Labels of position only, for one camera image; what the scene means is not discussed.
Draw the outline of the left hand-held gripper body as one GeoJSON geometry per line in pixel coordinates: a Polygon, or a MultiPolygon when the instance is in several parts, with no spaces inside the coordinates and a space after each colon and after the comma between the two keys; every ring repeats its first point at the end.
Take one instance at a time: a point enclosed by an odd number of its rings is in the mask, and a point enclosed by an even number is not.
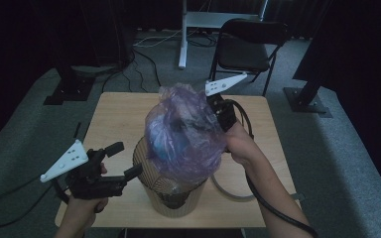
{"type": "Polygon", "coordinates": [[[75,140],[60,158],[40,175],[40,181],[51,181],[61,199],[67,199],[67,195],[58,183],[58,177],[63,174],[66,174],[67,188],[75,198],[96,199],[120,196],[127,180],[124,176],[103,177],[101,175],[101,163],[107,157],[104,149],[86,151],[82,143],[75,140]]]}

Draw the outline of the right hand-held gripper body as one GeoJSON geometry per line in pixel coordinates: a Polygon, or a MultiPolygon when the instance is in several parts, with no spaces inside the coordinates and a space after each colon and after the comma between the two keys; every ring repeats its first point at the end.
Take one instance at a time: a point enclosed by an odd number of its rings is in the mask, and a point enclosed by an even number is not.
{"type": "Polygon", "coordinates": [[[210,106],[224,132],[227,132],[236,123],[237,119],[233,103],[223,99],[220,93],[231,88],[246,77],[247,73],[243,72],[224,79],[208,81],[205,84],[204,91],[206,102],[210,106]]]}

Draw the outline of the purple plastic trash bag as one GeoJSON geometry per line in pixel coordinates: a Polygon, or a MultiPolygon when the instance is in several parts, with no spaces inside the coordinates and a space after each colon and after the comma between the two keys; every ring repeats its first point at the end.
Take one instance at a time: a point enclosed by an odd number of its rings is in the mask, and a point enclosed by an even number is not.
{"type": "Polygon", "coordinates": [[[159,90],[159,103],[145,119],[148,158],[163,176],[181,183],[197,184],[214,174],[221,162],[225,135],[203,92],[188,84],[159,90]],[[149,131],[165,128],[172,132],[177,156],[158,160],[150,148],[149,131]]]}

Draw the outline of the beige ribbed trash bin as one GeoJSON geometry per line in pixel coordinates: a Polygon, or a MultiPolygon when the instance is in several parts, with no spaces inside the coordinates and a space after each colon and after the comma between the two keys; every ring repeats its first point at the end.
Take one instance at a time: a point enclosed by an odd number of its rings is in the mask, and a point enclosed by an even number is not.
{"type": "Polygon", "coordinates": [[[145,138],[141,138],[133,152],[133,165],[141,164],[143,171],[138,176],[147,195],[160,214],[176,218],[193,212],[205,186],[205,180],[198,184],[179,183],[162,176],[147,158],[145,138]]]}

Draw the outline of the person's left hand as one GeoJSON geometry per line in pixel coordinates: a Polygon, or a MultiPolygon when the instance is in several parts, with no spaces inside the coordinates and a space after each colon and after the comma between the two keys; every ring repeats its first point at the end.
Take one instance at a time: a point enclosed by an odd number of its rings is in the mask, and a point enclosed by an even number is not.
{"type": "Polygon", "coordinates": [[[101,212],[108,204],[108,198],[79,199],[72,197],[65,210],[60,229],[73,229],[79,231],[90,227],[96,214],[101,212]]]}

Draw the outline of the person's right hand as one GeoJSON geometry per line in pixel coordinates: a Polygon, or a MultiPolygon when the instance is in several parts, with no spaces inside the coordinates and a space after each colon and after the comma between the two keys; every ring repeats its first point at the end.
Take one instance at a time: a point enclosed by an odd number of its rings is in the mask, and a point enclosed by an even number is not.
{"type": "Polygon", "coordinates": [[[236,122],[226,133],[227,149],[232,159],[243,167],[252,166],[262,153],[240,122],[236,122]]]}

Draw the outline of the white crumpled paper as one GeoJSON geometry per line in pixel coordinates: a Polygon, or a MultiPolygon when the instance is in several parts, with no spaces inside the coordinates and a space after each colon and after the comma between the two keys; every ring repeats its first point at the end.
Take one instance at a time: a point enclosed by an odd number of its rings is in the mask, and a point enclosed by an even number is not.
{"type": "Polygon", "coordinates": [[[149,131],[150,148],[158,160],[172,160],[177,156],[177,150],[170,130],[153,128],[149,131]]]}

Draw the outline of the black folding chair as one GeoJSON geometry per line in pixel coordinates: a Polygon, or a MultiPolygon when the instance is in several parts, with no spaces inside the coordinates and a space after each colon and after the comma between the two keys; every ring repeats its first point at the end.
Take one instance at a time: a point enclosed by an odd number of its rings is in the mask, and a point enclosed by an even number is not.
{"type": "Polygon", "coordinates": [[[218,72],[254,74],[255,81],[268,72],[262,95],[265,95],[275,66],[277,51],[288,39],[288,26],[280,22],[231,19],[219,30],[208,75],[215,80],[218,72]]]}

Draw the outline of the black stand with base plate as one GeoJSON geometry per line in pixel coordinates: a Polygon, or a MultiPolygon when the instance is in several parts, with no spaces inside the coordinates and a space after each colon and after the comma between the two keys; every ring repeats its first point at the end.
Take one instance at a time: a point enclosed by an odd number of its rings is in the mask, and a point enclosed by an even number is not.
{"type": "Polygon", "coordinates": [[[62,105],[66,101],[86,101],[99,76],[118,71],[116,66],[58,67],[57,73],[61,80],[54,92],[45,99],[44,104],[62,105]]]}
{"type": "Polygon", "coordinates": [[[321,118],[331,118],[329,108],[318,97],[321,79],[308,80],[303,88],[285,87],[284,93],[293,112],[314,113],[321,118]]]}

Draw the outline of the white desk frame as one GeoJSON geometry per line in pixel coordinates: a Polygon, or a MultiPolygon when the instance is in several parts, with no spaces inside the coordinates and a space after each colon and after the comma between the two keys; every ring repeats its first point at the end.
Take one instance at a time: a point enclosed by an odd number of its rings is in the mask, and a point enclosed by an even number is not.
{"type": "Polygon", "coordinates": [[[269,1],[270,0],[262,0],[260,10],[257,14],[238,14],[189,11],[188,0],[182,0],[182,40],[179,55],[179,69],[185,69],[187,66],[188,27],[219,29],[226,21],[234,18],[263,21],[269,1]]]}

